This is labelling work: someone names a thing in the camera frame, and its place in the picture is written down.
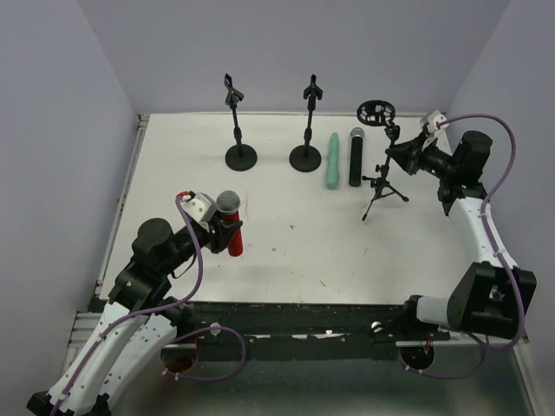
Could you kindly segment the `black tripod shock-mount stand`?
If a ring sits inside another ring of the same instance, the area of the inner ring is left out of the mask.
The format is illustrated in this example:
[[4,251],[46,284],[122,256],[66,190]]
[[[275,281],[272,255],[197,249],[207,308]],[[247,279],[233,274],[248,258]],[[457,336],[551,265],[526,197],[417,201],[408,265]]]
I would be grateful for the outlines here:
[[[388,101],[365,101],[356,110],[356,118],[365,126],[383,127],[389,139],[389,146],[393,146],[400,137],[401,128],[395,124],[395,107]],[[379,174],[378,177],[372,178],[362,175],[362,181],[368,181],[369,187],[374,190],[374,196],[362,215],[362,221],[367,219],[372,205],[378,199],[396,195],[404,203],[409,201],[409,198],[395,189],[388,180],[390,160],[391,158],[387,155],[385,162],[375,167],[375,171]]]

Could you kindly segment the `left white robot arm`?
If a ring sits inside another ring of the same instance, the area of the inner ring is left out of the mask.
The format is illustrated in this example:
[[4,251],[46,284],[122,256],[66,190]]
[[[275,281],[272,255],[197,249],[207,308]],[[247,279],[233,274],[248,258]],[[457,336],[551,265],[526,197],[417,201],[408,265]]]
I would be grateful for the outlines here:
[[91,336],[61,379],[31,396],[30,412],[109,415],[129,383],[177,335],[191,296],[169,296],[170,275],[189,259],[202,275],[202,249],[226,250],[243,224],[198,198],[177,206],[186,223],[181,230],[173,231],[163,218],[139,227],[130,263],[116,277]]

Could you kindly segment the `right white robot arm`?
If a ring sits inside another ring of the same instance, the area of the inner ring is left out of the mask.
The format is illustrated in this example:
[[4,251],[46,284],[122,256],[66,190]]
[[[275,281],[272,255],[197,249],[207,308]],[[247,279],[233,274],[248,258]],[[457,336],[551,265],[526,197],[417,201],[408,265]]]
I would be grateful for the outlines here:
[[492,139],[478,131],[463,134],[453,154],[425,135],[392,145],[386,154],[408,174],[424,171],[439,180],[438,199],[460,234],[470,261],[447,299],[411,296],[415,318],[454,331],[511,340],[519,332],[537,280],[506,252],[480,181]]

